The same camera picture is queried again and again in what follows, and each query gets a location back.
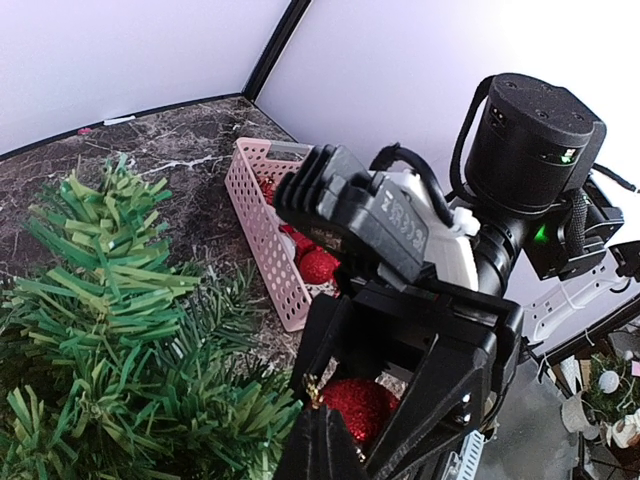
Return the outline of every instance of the pink plastic basket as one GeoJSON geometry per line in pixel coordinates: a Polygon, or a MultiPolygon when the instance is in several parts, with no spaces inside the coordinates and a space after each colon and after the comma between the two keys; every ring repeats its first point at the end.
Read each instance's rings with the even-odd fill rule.
{"type": "Polygon", "coordinates": [[[285,173],[298,170],[300,161],[311,150],[309,145],[271,142],[255,138],[236,141],[225,185],[238,215],[251,252],[269,290],[278,316],[288,332],[304,327],[311,295],[287,253],[278,232],[278,223],[267,208],[256,174],[270,176],[278,183],[285,173]],[[295,154],[298,161],[267,159],[267,155],[295,154]]]}

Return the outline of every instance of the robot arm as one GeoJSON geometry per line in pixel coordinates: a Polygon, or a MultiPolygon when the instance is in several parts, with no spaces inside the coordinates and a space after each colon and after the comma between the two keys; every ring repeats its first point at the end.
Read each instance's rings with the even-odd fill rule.
{"type": "MultiPolygon", "coordinates": [[[[341,261],[342,296],[312,303],[291,387],[304,399],[303,376],[320,378],[331,357],[339,363],[334,378],[386,371],[408,383],[364,452],[368,478],[400,479],[433,466],[493,420],[521,352],[524,311],[502,299],[518,255],[525,251],[540,278],[569,280],[600,264],[622,224],[589,180],[604,135],[602,121],[566,89],[504,74],[476,92],[454,149],[451,202],[427,164],[399,145],[383,149],[371,169],[345,147],[315,147],[283,178],[278,215],[341,261]],[[460,154],[484,97],[464,185],[460,154]],[[413,172],[386,171],[396,161],[413,172]],[[496,406],[487,412],[492,394],[496,406]]],[[[563,311],[557,295],[543,305],[563,311]]],[[[575,307],[577,297],[571,301],[575,307]]],[[[310,415],[296,428],[324,431],[317,421],[328,417],[310,415]]],[[[314,435],[301,450],[307,459],[328,451],[317,444],[328,437],[314,435]]],[[[313,476],[310,463],[293,471],[295,448],[285,452],[276,480],[360,478],[313,476]]],[[[326,465],[322,458],[316,465],[326,465]]]]}

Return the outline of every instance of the white backdrop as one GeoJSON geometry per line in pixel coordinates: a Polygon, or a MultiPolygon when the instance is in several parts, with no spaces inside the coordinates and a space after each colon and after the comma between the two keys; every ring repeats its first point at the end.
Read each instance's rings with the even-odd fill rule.
{"type": "MultiPolygon", "coordinates": [[[[317,0],[258,105],[297,140],[344,144],[365,164],[382,146],[401,141],[431,163],[446,187],[453,143],[477,84],[491,74],[524,73],[569,88],[599,115],[608,136],[598,161],[640,184],[636,5],[317,0]]],[[[639,197],[611,182],[603,186],[627,217],[615,240],[640,238],[639,197]]],[[[523,258],[507,296],[528,303],[554,283],[539,282],[523,258]]],[[[549,345],[620,301],[606,296],[593,313],[570,319],[549,345]]]]}
{"type": "Polygon", "coordinates": [[[0,1],[0,155],[242,90],[288,0],[0,1]]]}

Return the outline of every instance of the marble countertop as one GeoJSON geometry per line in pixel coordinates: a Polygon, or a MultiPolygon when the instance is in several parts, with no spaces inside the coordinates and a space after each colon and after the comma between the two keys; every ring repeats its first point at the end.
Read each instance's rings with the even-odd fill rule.
{"type": "MultiPolygon", "coordinates": [[[[224,186],[234,142],[240,137],[291,141],[242,97],[147,115],[94,129],[0,162],[0,275],[23,275],[55,260],[22,227],[43,184],[56,185],[76,170],[93,185],[107,158],[120,153],[150,182],[165,177],[173,197],[159,208],[170,224],[171,260],[195,259],[219,273],[253,261],[224,186]]],[[[276,368],[290,366],[300,333],[287,334],[256,272],[255,295],[264,299],[258,354],[276,368]]]]}

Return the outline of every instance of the red glitter ornament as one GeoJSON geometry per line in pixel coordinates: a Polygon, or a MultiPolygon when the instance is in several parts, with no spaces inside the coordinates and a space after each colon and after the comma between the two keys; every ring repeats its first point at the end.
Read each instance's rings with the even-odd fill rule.
{"type": "Polygon", "coordinates": [[[276,193],[276,182],[273,177],[259,177],[258,185],[267,205],[273,205],[273,196],[276,193]]]}
{"type": "Polygon", "coordinates": [[[399,400],[373,380],[349,378],[322,389],[321,402],[338,410],[356,443],[366,452],[398,408],[399,400]]]}
{"type": "Polygon", "coordinates": [[[340,262],[324,250],[312,250],[302,257],[299,264],[300,276],[305,283],[322,285],[333,280],[333,273],[340,262]]]}

